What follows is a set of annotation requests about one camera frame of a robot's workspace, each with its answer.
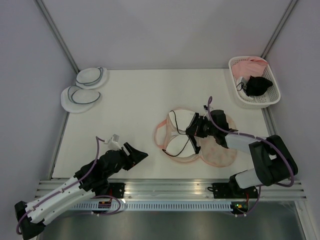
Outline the floral mesh laundry bag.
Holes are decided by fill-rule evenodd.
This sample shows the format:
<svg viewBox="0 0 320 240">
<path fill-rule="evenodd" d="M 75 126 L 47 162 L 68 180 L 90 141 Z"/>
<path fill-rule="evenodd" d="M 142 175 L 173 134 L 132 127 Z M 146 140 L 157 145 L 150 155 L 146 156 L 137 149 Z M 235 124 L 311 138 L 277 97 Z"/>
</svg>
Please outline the floral mesh laundry bag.
<svg viewBox="0 0 320 240">
<path fill-rule="evenodd" d="M 177 109 L 190 110 L 187 108 L 176 108 L 173 110 L 177 110 Z M 161 150 L 162 150 L 162 147 L 164 146 L 166 135 L 167 135 L 167 125 L 166 125 L 167 116 L 162 122 L 160 122 L 156 126 L 153 133 L 154 143 Z M 206 164 L 213 167 L 217 167 L 217 168 L 227 167 L 236 160 L 237 150 L 224 148 L 223 146 L 217 143 L 216 139 L 213 136 L 208 136 L 206 138 L 200 138 L 197 136 L 194 136 L 194 137 L 195 137 L 195 140 L 197 141 L 197 144 L 200 146 L 200 152 L 198 154 L 198 157 L 195 158 L 193 161 L 190 161 L 190 162 L 175 161 L 172 158 L 170 158 L 168 155 L 166 155 L 163 151 L 162 152 L 171 160 L 181 164 L 191 163 L 198 159 L 202 159 Z"/>
</svg>

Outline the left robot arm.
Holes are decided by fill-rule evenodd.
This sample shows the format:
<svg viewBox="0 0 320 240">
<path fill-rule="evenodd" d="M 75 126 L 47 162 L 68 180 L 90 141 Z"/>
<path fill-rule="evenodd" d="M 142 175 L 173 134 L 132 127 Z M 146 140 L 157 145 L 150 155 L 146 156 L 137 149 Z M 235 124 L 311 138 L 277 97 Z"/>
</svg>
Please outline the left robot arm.
<svg viewBox="0 0 320 240">
<path fill-rule="evenodd" d="M 97 154 L 94 160 L 82 166 L 58 188 L 33 201 L 16 203 L 16 233 L 24 240 L 30 240 L 74 205 L 93 198 L 112 198 L 109 177 L 120 170 L 129 171 L 147 157 L 146 152 L 133 148 L 127 142 L 118 149 Z"/>
</svg>

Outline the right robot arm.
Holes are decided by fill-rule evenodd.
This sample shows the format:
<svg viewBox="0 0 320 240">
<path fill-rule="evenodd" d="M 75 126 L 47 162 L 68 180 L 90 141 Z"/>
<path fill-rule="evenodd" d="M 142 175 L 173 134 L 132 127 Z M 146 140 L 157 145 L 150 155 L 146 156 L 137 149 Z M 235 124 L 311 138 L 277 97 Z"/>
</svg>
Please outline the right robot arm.
<svg viewBox="0 0 320 240">
<path fill-rule="evenodd" d="M 228 192 L 235 198 L 255 187 L 278 185 L 292 187 L 298 167 L 279 135 L 266 138 L 232 129 L 223 110 L 209 111 L 207 116 L 195 113 L 185 132 L 189 137 L 214 137 L 224 149 L 235 149 L 251 156 L 253 168 L 232 175 Z"/>
</svg>

